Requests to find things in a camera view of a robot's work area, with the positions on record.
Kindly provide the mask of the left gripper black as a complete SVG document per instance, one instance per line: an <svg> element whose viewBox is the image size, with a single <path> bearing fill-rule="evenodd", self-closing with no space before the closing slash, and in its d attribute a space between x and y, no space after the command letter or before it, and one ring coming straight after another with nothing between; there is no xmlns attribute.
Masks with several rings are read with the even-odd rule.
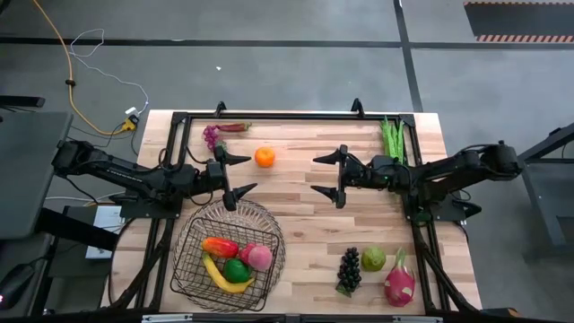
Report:
<svg viewBox="0 0 574 323"><path fill-rule="evenodd" d="M248 162L250 156L238 156L228 153L221 147L213 151L214 160L209 161L206 166L207 177L213 190L222 189L222 201L228 211L237 210L237 202L245 196L250 190L257 186L257 183L251 183L242 187L232 189L227 175L227 166Z"/></svg>

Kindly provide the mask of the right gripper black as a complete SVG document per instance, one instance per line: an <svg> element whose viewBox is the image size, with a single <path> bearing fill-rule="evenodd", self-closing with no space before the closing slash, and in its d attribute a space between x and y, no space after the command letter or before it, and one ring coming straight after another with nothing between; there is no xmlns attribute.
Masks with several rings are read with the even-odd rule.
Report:
<svg viewBox="0 0 574 323"><path fill-rule="evenodd" d="M313 190L335 203L337 209L342 209L346 204L346 187L365 188L365 184L369 181L370 170L356 156L348 152L348 146L345 144L341 144L333 153L316 157L314 162L339 164L337 188L311 186Z"/></svg>

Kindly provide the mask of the orange fruit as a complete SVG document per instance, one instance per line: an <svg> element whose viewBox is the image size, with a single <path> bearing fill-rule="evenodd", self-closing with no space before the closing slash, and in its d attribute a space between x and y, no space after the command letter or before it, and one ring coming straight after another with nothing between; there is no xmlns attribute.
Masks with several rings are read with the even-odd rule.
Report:
<svg viewBox="0 0 574 323"><path fill-rule="evenodd" d="M274 165L275 152L271 147L260 147L256 150L254 158L259 167L269 168Z"/></svg>

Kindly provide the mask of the red chili pepper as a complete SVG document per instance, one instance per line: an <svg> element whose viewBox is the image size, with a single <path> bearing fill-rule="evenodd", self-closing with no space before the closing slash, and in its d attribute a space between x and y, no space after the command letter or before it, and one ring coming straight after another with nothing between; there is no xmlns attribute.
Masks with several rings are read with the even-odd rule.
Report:
<svg viewBox="0 0 574 323"><path fill-rule="evenodd" d="M241 122L233 124L216 125L215 127L222 132L246 132L252 126L250 122Z"/></svg>

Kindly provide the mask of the purple grape bunch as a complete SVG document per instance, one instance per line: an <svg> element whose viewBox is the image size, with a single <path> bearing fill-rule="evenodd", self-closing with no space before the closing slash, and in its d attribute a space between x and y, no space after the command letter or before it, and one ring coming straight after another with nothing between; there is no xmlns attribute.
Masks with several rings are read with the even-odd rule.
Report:
<svg viewBox="0 0 574 323"><path fill-rule="evenodd" d="M206 126L203 131L203 139L206 142L207 148L213 152L217 147L221 147L223 150L227 149L225 141L220 136L222 132L222 127L220 125Z"/></svg>

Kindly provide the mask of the green bean bunch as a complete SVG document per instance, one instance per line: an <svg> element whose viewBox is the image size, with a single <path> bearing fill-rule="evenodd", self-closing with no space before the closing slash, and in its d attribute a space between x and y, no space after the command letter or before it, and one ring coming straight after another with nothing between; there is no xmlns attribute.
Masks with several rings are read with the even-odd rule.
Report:
<svg viewBox="0 0 574 323"><path fill-rule="evenodd" d="M391 122L384 118L380 122L384 153L399 163L404 162L404 122L398 120Z"/></svg>

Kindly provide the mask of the red orange mango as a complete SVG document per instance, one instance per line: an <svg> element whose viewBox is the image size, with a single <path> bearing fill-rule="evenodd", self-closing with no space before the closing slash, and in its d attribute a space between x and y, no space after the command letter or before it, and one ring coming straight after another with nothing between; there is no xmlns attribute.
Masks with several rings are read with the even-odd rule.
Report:
<svg viewBox="0 0 574 323"><path fill-rule="evenodd" d="M203 251L218 258L234 258L239 253L239 245L236 242L221 237L205 238L201 247Z"/></svg>

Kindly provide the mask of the red bell pepper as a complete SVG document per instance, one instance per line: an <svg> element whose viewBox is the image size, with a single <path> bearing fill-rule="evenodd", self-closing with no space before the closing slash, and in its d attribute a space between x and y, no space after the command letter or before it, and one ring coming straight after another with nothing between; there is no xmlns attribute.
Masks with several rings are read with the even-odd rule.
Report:
<svg viewBox="0 0 574 323"><path fill-rule="evenodd" d="M250 251L256 246L255 243L249 243L245 248L239 251L239 259L246 265L249 265L248 255Z"/></svg>

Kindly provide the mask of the pink peach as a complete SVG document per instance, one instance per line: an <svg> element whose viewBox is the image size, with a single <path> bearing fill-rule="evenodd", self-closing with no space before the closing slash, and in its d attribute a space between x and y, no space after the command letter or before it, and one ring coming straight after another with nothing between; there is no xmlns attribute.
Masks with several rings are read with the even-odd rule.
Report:
<svg viewBox="0 0 574 323"><path fill-rule="evenodd" d="M248 264L257 271L266 271L270 268L273 254L267 246L255 246L248 253Z"/></svg>

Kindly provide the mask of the black grape bunch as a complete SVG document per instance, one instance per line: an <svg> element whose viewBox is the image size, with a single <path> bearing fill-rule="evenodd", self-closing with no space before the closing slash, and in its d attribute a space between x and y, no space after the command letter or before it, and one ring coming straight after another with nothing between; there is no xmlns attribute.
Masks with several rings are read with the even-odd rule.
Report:
<svg viewBox="0 0 574 323"><path fill-rule="evenodd" d="M359 255L356 247L348 248L341 256L341 264L337 273L338 282L335 289L349 298L361 282Z"/></svg>

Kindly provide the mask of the yellow banana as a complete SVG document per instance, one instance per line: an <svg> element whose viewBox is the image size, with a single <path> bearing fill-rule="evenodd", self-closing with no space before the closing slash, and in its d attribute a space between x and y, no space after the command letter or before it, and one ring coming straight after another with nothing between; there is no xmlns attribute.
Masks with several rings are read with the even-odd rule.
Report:
<svg viewBox="0 0 574 323"><path fill-rule="evenodd" d="M204 263L207 274L211 277L214 283L225 292L243 293L252 283L255 282L255 278L249 278L245 283L230 283L223 277L214 261L208 254L202 255L202 261Z"/></svg>

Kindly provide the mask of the pink dragon fruit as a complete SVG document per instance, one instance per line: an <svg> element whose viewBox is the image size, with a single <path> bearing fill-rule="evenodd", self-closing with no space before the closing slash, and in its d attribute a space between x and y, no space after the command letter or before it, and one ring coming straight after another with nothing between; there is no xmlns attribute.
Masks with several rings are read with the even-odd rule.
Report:
<svg viewBox="0 0 574 323"><path fill-rule="evenodd" d="M384 281L387 302L394 307L404 307L412 299L415 289L413 271L405 265L406 252L400 248L396 252L395 263Z"/></svg>

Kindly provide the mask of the white box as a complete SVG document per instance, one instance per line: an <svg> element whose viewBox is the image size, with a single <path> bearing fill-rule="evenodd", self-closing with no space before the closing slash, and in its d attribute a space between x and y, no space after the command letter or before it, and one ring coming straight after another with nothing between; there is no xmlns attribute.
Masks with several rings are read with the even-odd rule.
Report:
<svg viewBox="0 0 574 323"><path fill-rule="evenodd" d="M118 234L124 225L124 220L120 216L121 207L119 205L101 205L96 209L94 225L101 229ZM110 259L112 252L110 250L88 247L85 258L88 260Z"/></svg>

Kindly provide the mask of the black slanted bar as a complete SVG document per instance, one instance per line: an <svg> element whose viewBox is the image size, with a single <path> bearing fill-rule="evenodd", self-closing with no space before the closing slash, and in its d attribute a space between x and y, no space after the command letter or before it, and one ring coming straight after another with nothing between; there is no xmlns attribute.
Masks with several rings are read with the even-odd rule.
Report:
<svg viewBox="0 0 574 323"><path fill-rule="evenodd" d="M105 250L113 250L118 242L118 235L112 231L75 220L47 208L41 209L35 231Z"/></svg>

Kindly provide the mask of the grey desk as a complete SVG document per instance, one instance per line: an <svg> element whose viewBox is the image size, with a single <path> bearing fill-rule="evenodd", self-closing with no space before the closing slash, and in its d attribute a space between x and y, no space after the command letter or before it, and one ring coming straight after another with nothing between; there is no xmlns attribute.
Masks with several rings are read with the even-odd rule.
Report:
<svg viewBox="0 0 574 323"><path fill-rule="evenodd" d="M0 114L0 240L34 232L54 172L51 162L72 119L68 112Z"/></svg>

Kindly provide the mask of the black flat bar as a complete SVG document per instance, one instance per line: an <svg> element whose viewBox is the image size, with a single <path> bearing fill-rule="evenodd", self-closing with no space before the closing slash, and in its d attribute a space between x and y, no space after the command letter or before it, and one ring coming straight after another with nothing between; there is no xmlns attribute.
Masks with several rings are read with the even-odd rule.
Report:
<svg viewBox="0 0 574 323"><path fill-rule="evenodd" d="M42 97L0 95L0 105L25 108L42 108L45 104Z"/></svg>

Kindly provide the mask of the hazard striped floor mat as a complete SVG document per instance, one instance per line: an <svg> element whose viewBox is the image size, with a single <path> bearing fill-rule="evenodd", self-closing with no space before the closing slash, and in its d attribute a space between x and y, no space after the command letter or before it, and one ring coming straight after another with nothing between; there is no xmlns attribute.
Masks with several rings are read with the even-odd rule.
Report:
<svg viewBox="0 0 574 323"><path fill-rule="evenodd" d="M574 43L574 2L464 3L479 42Z"/></svg>

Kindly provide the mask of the black computer mouse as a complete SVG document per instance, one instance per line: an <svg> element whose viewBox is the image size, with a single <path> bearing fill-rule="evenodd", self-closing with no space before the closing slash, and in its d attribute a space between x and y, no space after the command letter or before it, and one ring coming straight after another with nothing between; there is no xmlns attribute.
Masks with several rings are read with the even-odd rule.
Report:
<svg viewBox="0 0 574 323"><path fill-rule="evenodd" d="M19 264L6 274L0 281L0 310L11 309L18 303L34 274L30 264Z"/></svg>

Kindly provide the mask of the black metal table frame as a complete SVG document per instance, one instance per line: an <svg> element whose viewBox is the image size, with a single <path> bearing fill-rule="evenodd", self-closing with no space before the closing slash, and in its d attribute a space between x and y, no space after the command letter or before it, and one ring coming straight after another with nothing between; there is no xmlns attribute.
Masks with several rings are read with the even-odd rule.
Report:
<svg viewBox="0 0 574 323"><path fill-rule="evenodd" d="M168 140L170 121L176 110L152 110L143 132L138 163L153 166ZM406 264L416 272L412 230L408 226L399 196L386 191L347 189L346 206L337 210L325 196L310 185L333 187L337 168L315 163L315 157L330 154L340 144L363 162L383 151L377 120L358 119L342 112L349 120L309 120L286 112L285 120L256 120L247 133L228 137L231 153L249 155L258 147L274 149L271 168L259 168L253 161L228 168L233 187L258 183L244 198L258 202L275 217L283 231L285 265L278 283L267 297L260 313L344 313L344 314L423 314L418 282L413 301L404 308L389 306L384 300L382 282L392 267L399 248L407 252ZM422 162L447 156L436 113L414 113ZM144 259L152 221L135 220L123 233L113 260L112 293L115 301L135 278ZM464 232L453 223L436 223L442 265L457 289L476 308L481 300ZM361 274L361 287L347 298L335 291L340 256L346 248L379 245L386 251L382 273Z"/></svg>

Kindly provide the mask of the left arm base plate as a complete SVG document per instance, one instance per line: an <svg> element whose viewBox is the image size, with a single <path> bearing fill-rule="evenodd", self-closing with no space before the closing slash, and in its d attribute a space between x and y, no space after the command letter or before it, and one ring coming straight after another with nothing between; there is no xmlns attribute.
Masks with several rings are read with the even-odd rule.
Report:
<svg viewBox="0 0 574 323"><path fill-rule="evenodd" d="M182 197L176 197L165 205L129 195L113 196L111 200L121 206L120 217L126 219L176 219L183 204Z"/></svg>

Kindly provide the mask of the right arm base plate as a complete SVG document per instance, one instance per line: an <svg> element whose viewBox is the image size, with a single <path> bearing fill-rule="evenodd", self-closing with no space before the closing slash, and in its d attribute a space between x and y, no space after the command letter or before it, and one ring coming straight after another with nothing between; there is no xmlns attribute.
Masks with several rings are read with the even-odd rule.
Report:
<svg viewBox="0 0 574 323"><path fill-rule="evenodd" d="M471 195L462 189L447 194L442 201L422 206L414 197L402 196L406 220L417 224L431 221L465 224L469 217L482 211L479 205L471 202L471 198Z"/></svg>

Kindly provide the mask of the black desk frame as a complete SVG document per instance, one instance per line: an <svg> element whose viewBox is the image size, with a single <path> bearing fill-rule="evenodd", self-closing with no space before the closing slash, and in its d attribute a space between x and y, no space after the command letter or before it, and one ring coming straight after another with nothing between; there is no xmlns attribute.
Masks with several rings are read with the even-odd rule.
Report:
<svg viewBox="0 0 574 323"><path fill-rule="evenodd" d="M574 144L574 122L554 129L544 140L519 154L517 158L526 191L535 212L542 218L549 243L524 254L526 262L574 257L574 241L569 242L561 221L574 221L574 157L550 158Z"/></svg>

